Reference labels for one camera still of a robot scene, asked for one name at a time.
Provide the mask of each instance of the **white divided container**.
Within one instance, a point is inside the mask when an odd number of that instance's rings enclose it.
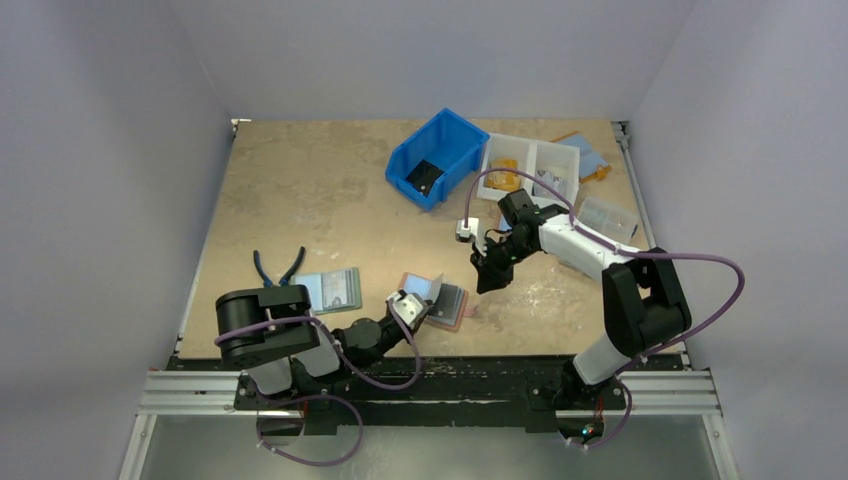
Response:
[[[622,245],[630,243],[639,217],[635,213],[597,197],[586,197],[577,220]]]
[[[480,171],[489,168],[491,162],[505,157],[516,160],[519,170],[533,176],[538,176],[539,170],[552,172],[555,176],[564,179],[560,193],[563,193],[565,198],[574,204],[580,185],[580,149],[499,133],[490,133],[490,135],[483,152]],[[485,182],[486,179],[481,178],[477,183],[477,196],[480,198],[498,201],[509,193],[505,190],[486,187]],[[530,193],[537,205],[545,207],[552,203],[558,203],[550,198],[533,195],[533,186],[532,180],[522,177],[521,187]]]

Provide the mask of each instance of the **pliers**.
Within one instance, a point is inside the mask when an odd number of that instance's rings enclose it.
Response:
[[[300,268],[300,264],[303,263],[303,257],[306,255],[306,249],[300,247],[300,250],[297,252],[297,258],[294,259],[294,263],[292,266],[286,270],[286,273],[280,277],[280,286],[288,285],[289,280],[291,280],[292,275],[297,273],[297,269]],[[271,278],[265,274],[265,271],[262,270],[262,263],[259,261],[259,250],[253,251],[253,265],[256,267],[256,273],[262,277],[262,285],[266,288],[273,287],[274,282],[271,281]]]

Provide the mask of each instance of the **beige table surface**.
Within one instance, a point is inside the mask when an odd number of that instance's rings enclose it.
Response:
[[[301,245],[300,273],[359,267],[363,308],[321,316],[331,328],[360,317],[379,319],[386,296],[404,272],[445,281],[470,292],[458,332],[425,324],[416,335],[423,355],[569,354],[603,332],[600,286],[582,273],[537,253],[515,267],[503,290],[474,293],[471,248],[454,240],[468,177],[447,202],[423,212],[384,178],[395,146],[424,120],[250,122],[239,125],[230,163],[189,306],[179,356],[218,358],[215,300],[232,290],[258,288],[252,252],[262,254],[274,281]],[[612,166],[603,181],[581,184],[577,206],[588,195],[633,213],[636,203],[621,152],[607,119],[474,120],[488,132],[553,140],[579,130]],[[472,216],[494,227],[495,202],[472,200]],[[646,248],[640,223],[631,242]],[[393,355],[409,355],[402,343]]]

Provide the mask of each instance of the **blue bin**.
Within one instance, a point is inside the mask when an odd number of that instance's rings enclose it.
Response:
[[[488,133],[446,108],[395,148],[386,168],[386,180],[406,198],[430,211],[444,202],[466,175],[480,168],[488,139]],[[426,194],[407,181],[422,161],[444,172]]]

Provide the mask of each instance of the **gray wall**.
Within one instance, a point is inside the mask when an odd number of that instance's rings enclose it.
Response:
[[[629,117],[695,0],[173,0],[237,117]]]
[[[130,3],[0,6],[4,478],[117,476],[226,161],[178,19]]]
[[[691,344],[745,478],[845,478],[848,4],[700,0],[636,111],[658,241],[739,261]],[[703,318],[732,274],[684,271]]]

